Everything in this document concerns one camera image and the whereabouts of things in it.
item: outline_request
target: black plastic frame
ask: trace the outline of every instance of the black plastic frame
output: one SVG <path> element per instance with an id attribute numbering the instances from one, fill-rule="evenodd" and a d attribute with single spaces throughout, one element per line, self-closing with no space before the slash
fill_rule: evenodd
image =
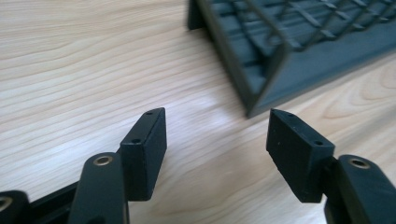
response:
<path id="1" fill-rule="evenodd" d="M 333 156 L 335 145 L 297 116 L 272 109 L 266 150 L 302 203 L 325 194 L 329 224 L 396 223 L 396 188 L 372 161 Z"/>
<path id="2" fill-rule="evenodd" d="M 188 27 L 207 28 L 251 118 L 396 49 L 395 4 L 190 0 Z"/>
<path id="3" fill-rule="evenodd" d="M 166 149 L 165 108 L 147 111 L 117 153 L 85 162 L 78 182 L 32 203 L 23 191 L 0 192 L 0 223 L 129 223 L 127 202 L 151 199 Z"/>

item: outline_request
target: wood grain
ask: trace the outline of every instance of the wood grain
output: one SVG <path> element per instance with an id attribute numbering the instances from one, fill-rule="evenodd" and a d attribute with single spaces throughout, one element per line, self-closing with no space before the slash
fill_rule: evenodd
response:
<path id="1" fill-rule="evenodd" d="M 300 204 L 265 151 L 268 112 L 244 109 L 185 1 L 0 2 L 0 191 L 36 200 L 115 151 L 140 115 L 163 106 L 168 150 L 132 223 L 325 223 Z M 396 183 L 396 55 L 280 109 L 376 162 Z"/>

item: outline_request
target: wooden table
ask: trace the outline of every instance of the wooden table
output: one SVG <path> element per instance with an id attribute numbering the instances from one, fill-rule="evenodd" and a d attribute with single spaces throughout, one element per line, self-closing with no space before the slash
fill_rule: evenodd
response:
<path id="1" fill-rule="evenodd" d="M 132 223 L 324 223 L 265 151 L 268 112 L 245 119 L 186 2 L 0 3 L 0 191 L 36 200 L 115 151 L 142 113 L 165 107 L 168 149 L 153 198 Z M 278 108 L 376 162 L 396 183 L 396 55 Z"/>

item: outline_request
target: screw hole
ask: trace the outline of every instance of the screw hole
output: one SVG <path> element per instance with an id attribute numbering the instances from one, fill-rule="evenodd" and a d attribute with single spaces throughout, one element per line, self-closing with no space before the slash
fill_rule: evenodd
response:
<path id="1" fill-rule="evenodd" d="M 356 167 L 361 168 L 361 169 L 370 168 L 370 164 L 369 163 L 367 163 L 365 161 L 358 160 L 358 159 L 350 159 L 349 163 L 352 164 L 353 166 L 356 166 Z"/>
<path id="2" fill-rule="evenodd" d="M 6 210 L 12 204 L 12 198 L 0 197 L 0 212 Z"/>
<path id="3" fill-rule="evenodd" d="M 103 156 L 103 157 L 99 157 L 96 158 L 93 161 L 93 164 L 97 165 L 97 166 L 102 166 L 102 165 L 108 165 L 109 163 L 111 163 L 113 161 L 113 158 L 110 156 Z"/>
<path id="4" fill-rule="evenodd" d="M 140 139 L 136 138 L 132 140 L 133 144 L 139 144 L 140 143 Z"/>
<path id="5" fill-rule="evenodd" d="M 318 145 L 318 146 L 323 146 L 323 143 L 320 142 L 320 141 L 315 141 L 314 143 L 315 143 L 316 145 Z"/>

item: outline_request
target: light wood surface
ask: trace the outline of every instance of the light wood surface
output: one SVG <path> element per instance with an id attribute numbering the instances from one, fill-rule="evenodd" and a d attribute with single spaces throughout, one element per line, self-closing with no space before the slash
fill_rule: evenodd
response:
<path id="1" fill-rule="evenodd" d="M 0 2 L 0 191 L 36 200 L 115 151 L 142 113 L 165 107 L 168 149 L 132 223 L 325 223 L 265 151 L 268 112 L 244 109 L 185 1 Z M 396 55 L 278 108 L 374 161 L 396 183 Z"/>

